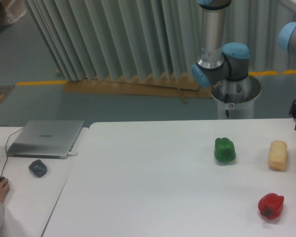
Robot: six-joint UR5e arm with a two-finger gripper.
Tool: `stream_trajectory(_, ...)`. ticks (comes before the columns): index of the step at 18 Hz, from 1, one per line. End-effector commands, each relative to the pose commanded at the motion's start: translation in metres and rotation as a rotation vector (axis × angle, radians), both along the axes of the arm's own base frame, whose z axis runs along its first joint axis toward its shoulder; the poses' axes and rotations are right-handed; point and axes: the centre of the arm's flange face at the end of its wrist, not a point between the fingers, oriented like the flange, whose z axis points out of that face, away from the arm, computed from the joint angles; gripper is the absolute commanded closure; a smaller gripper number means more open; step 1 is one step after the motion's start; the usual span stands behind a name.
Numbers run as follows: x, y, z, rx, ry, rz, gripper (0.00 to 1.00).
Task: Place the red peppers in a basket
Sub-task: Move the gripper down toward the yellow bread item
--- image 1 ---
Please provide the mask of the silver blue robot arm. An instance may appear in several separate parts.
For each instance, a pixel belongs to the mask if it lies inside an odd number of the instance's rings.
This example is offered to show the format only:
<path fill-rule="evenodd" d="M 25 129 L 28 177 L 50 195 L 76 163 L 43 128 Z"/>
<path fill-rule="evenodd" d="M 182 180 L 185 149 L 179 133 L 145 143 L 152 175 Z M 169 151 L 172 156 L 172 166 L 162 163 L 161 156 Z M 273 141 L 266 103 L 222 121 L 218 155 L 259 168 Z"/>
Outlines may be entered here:
<path fill-rule="evenodd" d="M 249 76 L 249 48 L 238 42 L 222 45 L 225 9 L 231 0 L 196 2 L 203 10 L 202 47 L 196 63 L 191 66 L 192 75 L 200 87 L 211 88 L 218 105 L 222 103 L 222 119 L 233 116 L 251 119 L 254 112 L 249 107 L 253 107 L 261 85 L 256 78 Z M 296 22 L 290 22 L 281 29 L 278 45 L 296 57 Z M 296 99 L 292 102 L 289 116 L 296 121 Z"/>

